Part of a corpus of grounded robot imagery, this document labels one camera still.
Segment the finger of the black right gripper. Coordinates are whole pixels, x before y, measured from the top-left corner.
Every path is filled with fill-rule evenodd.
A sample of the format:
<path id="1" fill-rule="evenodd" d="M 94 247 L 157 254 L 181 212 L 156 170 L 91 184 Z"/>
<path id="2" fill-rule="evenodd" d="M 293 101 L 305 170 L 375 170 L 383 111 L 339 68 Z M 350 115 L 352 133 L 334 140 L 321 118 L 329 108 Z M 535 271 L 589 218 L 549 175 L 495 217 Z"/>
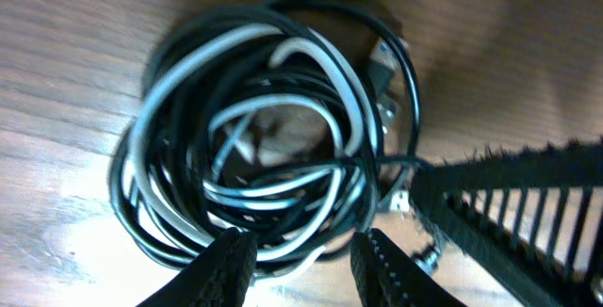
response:
<path id="1" fill-rule="evenodd" d="M 602 143 L 486 152 L 419 171 L 410 199 L 526 306 L 602 303 Z"/>

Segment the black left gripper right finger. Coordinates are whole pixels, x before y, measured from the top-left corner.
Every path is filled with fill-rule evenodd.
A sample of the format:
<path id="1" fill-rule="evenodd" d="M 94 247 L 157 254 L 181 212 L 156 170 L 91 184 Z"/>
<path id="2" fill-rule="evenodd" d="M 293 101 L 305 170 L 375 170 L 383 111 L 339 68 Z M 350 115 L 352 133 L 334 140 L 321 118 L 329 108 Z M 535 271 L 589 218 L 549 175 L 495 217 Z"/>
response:
<path id="1" fill-rule="evenodd" d="M 379 229 L 353 234 L 350 268 L 363 307 L 462 305 Z"/>

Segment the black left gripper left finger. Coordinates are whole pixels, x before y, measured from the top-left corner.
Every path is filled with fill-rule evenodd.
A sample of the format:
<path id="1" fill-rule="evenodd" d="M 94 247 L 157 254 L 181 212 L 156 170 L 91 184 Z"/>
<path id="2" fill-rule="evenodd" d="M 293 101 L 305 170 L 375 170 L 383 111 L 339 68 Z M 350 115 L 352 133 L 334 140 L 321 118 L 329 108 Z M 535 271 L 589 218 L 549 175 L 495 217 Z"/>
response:
<path id="1" fill-rule="evenodd" d="M 241 307 L 256 259 L 256 237 L 230 228 L 139 307 Z"/>

